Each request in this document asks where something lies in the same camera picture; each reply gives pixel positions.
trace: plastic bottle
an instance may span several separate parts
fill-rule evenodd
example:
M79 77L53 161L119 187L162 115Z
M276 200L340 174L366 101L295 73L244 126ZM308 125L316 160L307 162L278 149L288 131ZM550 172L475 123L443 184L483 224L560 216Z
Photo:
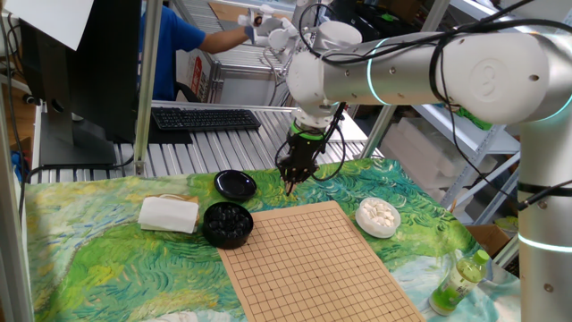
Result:
M486 276L486 262L489 255L478 250L475 255L461 258L447 278L433 291L429 304L443 316L451 314L457 305Z

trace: white paper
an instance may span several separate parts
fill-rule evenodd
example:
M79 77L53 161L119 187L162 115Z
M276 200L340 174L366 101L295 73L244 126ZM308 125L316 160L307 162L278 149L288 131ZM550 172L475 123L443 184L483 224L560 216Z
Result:
M193 233L197 213L195 202L148 197L143 200L138 222L145 230Z
M94 0L8 0L5 9L73 50L80 45Z

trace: bowl of white stones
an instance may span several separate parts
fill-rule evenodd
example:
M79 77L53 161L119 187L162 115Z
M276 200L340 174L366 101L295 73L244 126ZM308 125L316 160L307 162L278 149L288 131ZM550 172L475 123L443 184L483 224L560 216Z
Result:
M357 224L377 238L390 238L401 224L400 212L379 198L365 198L356 212Z

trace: bottle label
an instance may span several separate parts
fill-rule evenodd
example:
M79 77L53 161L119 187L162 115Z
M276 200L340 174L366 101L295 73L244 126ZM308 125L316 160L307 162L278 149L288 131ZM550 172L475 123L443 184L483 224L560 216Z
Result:
M441 285L441 292L447 296L447 300L456 306L477 285L463 277L456 268L450 272L449 279Z

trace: person's arm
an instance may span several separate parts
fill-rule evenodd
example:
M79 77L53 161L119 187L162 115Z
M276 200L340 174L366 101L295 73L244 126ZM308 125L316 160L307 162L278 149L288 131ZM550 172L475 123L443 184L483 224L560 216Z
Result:
M233 49L248 40L244 27L235 30L219 31L207 34L198 49L209 54L217 54Z

